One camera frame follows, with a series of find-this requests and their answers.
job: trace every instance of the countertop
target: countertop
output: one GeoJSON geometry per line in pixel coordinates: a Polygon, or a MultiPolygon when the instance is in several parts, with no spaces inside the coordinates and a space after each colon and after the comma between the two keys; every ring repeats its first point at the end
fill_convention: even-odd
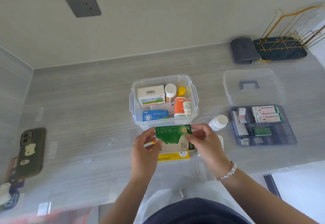
{"type": "MultiPolygon", "coordinates": [[[[130,178],[130,153],[141,129],[132,121],[132,82],[188,74],[200,99],[196,123],[227,115],[223,74],[231,69],[269,68],[285,87],[282,105],[297,145],[241,148],[231,123],[218,134],[224,149],[246,173],[325,160],[325,70],[309,53],[300,60],[233,63],[229,44],[201,46],[111,60],[36,69],[17,132],[47,129],[42,172],[27,179],[18,205],[0,217],[36,215],[40,203],[56,210],[114,202],[130,178]]],[[[159,162],[148,190],[182,188],[213,180],[196,154],[159,162]]]]}

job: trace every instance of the blue medicine box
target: blue medicine box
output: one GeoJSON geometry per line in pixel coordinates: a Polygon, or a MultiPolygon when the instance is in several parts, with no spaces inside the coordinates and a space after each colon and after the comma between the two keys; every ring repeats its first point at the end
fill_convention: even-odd
{"type": "Polygon", "coordinates": [[[148,110],[142,112],[143,121],[157,120],[157,119],[168,119],[168,110],[148,110]]]}

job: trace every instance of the smartphone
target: smartphone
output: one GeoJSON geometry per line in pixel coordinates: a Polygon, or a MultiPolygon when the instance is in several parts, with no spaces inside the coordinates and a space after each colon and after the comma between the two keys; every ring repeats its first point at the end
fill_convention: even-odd
{"type": "Polygon", "coordinates": [[[22,133],[17,159],[16,180],[33,177],[42,171],[45,138],[45,128],[35,128],[22,133]]]}

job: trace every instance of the bracelet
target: bracelet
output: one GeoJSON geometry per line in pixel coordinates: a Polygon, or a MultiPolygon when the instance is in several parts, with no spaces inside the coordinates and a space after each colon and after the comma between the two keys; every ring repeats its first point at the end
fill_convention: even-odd
{"type": "Polygon", "coordinates": [[[231,164],[232,164],[232,168],[231,170],[229,171],[229,173],[227,173],[225,176],[221,177],[221,178],[216,178],[217,181],[221,181],[222,179],[226,179],[226,178],[229,178],[230,175],[233,175],[237,169],[237,165],[236,163],[234,163],[233,161],[231,161],[231,164]]]}

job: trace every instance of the white pill bottle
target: white pill bottle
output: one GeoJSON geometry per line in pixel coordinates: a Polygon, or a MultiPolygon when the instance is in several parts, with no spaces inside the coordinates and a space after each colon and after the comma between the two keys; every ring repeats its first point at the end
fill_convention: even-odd
{"type": "Polygon", "coordinates": [[[225,115],[218,115],[214,117],[209,122],[209,127],[211,127],[214,131],[220,131],[222,128],[224,128],[228,123],[228,118],[225,115]]]}

